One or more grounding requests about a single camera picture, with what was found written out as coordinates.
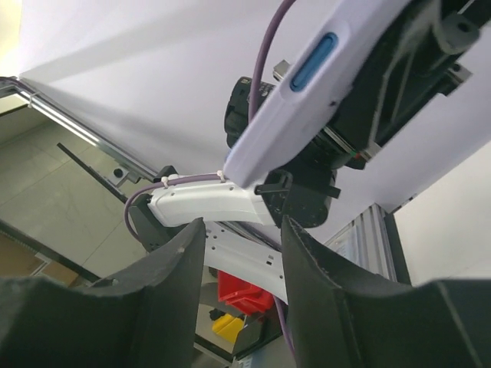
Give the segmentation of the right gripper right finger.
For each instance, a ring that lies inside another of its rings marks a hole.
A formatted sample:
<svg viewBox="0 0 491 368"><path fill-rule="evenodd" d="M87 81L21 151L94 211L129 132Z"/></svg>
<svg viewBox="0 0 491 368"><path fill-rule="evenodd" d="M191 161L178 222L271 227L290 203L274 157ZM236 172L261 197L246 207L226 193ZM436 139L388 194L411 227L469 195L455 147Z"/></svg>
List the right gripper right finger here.
<svg viewBox="0 0 491 368"><path fill-rule="evenodd" d="M284 218L288 320L300 367L488 367L490 282L412 287L373 274Z"/></svg>

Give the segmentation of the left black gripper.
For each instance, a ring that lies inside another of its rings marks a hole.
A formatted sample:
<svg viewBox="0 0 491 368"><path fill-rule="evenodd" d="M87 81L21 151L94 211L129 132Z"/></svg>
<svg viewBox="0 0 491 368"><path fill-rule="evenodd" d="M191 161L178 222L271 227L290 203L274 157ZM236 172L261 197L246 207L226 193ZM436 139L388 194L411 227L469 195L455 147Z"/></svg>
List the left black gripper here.
<svg viewBox="0 0 491 368"><path fill-rule="evenodd" d="M363 169L436 95L455 89L450 74L481 28L479 1L411 1L376 43L333 117L300 153L266 175ZM230 152L280 82L263 82L259 71L237 80L224 120Z"/></svg>

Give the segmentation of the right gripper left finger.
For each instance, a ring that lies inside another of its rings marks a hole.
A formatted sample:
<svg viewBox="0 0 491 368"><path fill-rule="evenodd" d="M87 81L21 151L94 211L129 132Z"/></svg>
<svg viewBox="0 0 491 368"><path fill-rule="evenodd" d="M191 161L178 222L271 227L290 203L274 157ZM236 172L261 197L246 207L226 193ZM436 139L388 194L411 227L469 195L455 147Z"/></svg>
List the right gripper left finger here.
<svg viewBox="0 0 491 368"><path fill-rule="evenodd" d="M201 219L91 287L1 280L3 367L189 367L202 282Z"/></svg>

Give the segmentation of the phone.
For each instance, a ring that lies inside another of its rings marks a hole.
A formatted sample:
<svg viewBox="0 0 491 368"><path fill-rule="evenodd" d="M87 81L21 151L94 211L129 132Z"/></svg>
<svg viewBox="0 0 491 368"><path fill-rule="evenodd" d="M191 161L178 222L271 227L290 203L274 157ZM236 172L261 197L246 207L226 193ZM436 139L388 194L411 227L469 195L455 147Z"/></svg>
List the phone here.
<svg viewBox="0 0 491 368"><path fill-rule="evenodd" d="M245 188L300 153L333 117L371 50L407 4L337 4L232 148L225 176Z"/></svg>

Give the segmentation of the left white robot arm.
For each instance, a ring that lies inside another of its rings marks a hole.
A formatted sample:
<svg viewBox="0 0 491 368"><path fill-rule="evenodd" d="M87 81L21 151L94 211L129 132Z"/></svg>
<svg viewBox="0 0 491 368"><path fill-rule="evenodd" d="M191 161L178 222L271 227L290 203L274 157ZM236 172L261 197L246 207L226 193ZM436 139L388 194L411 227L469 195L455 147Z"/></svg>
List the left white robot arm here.
<svg viewBox="0 0 491 368"><path fill-rule="evenodd" d="M317 228L333 199L349 215L394 209L450 166L437 126L410 121L457 87L456 61L479 40L488 1L343 1L314 29L277 87L261 96L221 172L163 177L144 208L163 228L206 223Z"/></svg>

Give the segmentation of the yellow storage bin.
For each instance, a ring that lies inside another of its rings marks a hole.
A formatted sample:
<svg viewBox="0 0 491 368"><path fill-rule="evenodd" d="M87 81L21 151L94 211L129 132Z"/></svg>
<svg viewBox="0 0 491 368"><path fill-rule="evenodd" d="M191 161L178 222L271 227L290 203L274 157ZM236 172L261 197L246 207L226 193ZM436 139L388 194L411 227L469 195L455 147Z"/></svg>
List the yellow storage bin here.
<svg viewBox="0 0 491 368"><path fill-rule="evenodd" d="M224 314L213 322L212 331L227 342L234 344L243 327L244 320L241 317Z"/></svg>

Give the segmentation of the red storage bin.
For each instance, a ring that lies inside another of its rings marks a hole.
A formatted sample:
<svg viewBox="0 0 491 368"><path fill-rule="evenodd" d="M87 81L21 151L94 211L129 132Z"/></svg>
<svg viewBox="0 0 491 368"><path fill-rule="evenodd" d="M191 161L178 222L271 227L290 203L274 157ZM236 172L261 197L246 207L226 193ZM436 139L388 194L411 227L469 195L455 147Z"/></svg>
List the red storage bin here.
<svg viewBox="0 0 491 368"><path fill-rule="evenodd" d="M264 314L274 304L269 292L224 271L218 271L218 301L248 316Z"/></svg>

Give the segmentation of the aluminium front rail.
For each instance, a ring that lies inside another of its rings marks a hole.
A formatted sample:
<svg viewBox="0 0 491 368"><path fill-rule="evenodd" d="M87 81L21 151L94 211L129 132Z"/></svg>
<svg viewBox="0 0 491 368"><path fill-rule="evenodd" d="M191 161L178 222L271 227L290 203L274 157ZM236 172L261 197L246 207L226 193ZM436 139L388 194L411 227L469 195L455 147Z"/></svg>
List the aluminium front rail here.
<svg viewBox="0 0 491 368"><path fill-rule="evenodd" d="M391 281L411 284L395 217L373 204L325 246Z"/></svg>

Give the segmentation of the left aluminium frame post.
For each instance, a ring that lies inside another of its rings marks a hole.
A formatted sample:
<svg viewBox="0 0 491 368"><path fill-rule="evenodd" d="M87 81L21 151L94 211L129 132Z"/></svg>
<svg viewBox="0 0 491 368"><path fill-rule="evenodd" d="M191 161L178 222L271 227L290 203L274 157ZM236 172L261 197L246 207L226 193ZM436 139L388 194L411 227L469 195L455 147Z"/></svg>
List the left aluminium frame post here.
<svg viewBox="0 0 491 368"><path fill-rule="evenodd" d="M69 112L45 94L36 90L17 77L1 77L1 98L17 95L30 108L53 120L63 128L71 131L92 146L111 156L119 164L126 166L138 176L151 181L157 176L157 171L151 169L141 160L103 138L87 124L83 123L73 113Z"/></svg>

